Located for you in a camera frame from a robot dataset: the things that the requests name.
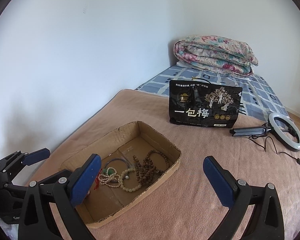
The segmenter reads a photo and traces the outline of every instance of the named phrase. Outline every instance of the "blue gripper pad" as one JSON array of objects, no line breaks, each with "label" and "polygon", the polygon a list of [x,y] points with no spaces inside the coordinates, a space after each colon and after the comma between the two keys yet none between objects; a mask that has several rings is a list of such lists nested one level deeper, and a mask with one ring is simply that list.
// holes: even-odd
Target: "blue gripper pad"
[{"label": "blue gripper pad", "polygon": [[87,162],[80,168],[84,170],[81,171],[79,178],[71,188],[70,203],[73,207],[80,205],[84,201],[94,179],[101,169],[101,157],[99,155],[93,154]]},{"label": "blue gripper pad", "polygon": [[30,166],[39,161],[48,159],[49,157],[50,157],[50,151],[47,148],[44,148],[44,149],[38,150],[36,152],[25,155],[25,157],[23,158],[22,164]]},{"label": "blue gripper pad", "polygon": [[203,161],[203,171],[216,192],[221,204],[225,207],[232,208],[234,205],[234,191],[209,156],[205,157]]}]

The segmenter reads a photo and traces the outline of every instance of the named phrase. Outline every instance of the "blue checkered mattress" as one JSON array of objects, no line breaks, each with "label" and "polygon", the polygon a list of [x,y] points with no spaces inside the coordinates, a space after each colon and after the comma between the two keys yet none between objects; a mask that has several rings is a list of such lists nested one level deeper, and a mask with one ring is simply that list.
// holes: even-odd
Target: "blue checkered mattress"
[{"label": "blue checkered mattress", "polygon": [[204,78],[212,84],[242,87],[241,109],[245,111],[246,115],[253,116],[265,122],[268,120],[268,115],[271,112],[278,112],[288,116],[287,111],[272,88],[258,75],[247,79],[239,79],[206,70],[182,68],[175,65],[142,84],[136,90],[169,97],[169,81],[171,79],[191,80],[192,77]]}]

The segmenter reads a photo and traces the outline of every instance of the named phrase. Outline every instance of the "black snack package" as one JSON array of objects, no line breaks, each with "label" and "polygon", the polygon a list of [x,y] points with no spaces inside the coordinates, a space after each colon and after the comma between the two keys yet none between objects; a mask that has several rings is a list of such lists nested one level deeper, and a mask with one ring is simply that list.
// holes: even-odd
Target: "black snack package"
[{"label": "black snack package", "polygon": [[231,128],[237,121],[242,87],[170,80],[169,90],[171,123]]}]

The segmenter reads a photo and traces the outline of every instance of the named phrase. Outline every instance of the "black clamp arm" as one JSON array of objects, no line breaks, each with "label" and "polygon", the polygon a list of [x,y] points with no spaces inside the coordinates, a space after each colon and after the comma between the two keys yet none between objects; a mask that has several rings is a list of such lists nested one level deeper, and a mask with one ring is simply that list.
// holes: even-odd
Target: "black clamp arm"
[{"label": "black clamp arm", "polygon": [[235,180],[212,156],[204,159],[203,170],[222,205],[229,207],[209,240],[231,240],[249,205],[255,206],[241,240],[284,239],[281,206],[272,183],[255,187],[243,179]]},{"label": "black clamp arm", "polygon": [[72,173],[64,170],[40,182],[31,181],[22,205],[18,239],[62,239],[49,202],[56,203],[73,240],[95,239],[74,207],[83,202],[100,168],[100,156],[92,154],[82,167]]},{"label": "black clamp arm", "polygon": [[47,148],[33,153],[14,152],[0,160],[0,217],[7,224],[17,224],[27,187],[13,185],[12,180],[25,167],[47,159]]}]

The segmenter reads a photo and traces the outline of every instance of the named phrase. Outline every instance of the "mattress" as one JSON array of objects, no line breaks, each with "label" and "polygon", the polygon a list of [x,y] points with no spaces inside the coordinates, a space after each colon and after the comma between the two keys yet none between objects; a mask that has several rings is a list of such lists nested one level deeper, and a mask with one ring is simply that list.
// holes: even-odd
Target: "mattress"
[{"label": "mattress", "polygon": [[[285,240],[292,240],[300,230],[300,166],[287,155],[275,154],[272,147],[265,152],[245,137],[231,137],[225,128],[174,125],[169,122],[168,106],[169,100],[165,97],[134,90],[120,91],[58,147],[31,180],[40,181],[58,172],[67,158],[108,132],[129,122],[142,121],[181,151],[179,169],[121,216],[98,229],[89,228],[97,239],[208,239],[228,211],[202,170],[204,158],[213,155],[236,179],[245,179],[249,185],[260,187],[268,182],[275,185],[282,208]],[[262,123],[256,118],[239,115],[234,127]],[[274,141],[278,151],[300,158],[300,151],[291,152],[275,138]],[[70,239],[55,204],[51,206],[63,238]],[[240,239],[251,212],[252,206],[234,240]]]},{"label": "mattress", "polygon": [[241,112],[245,115],[253,116],[265,122],[268,121],[271,112],[288,116],[287,111],[272,88],[263,77],[258,75],[240,79],[206,70],[182,68],[175,65],[142,84],[136,90],[169,97],[170,80],[191,80],[192,77],[206,79],[212,84],[242,87]]}]

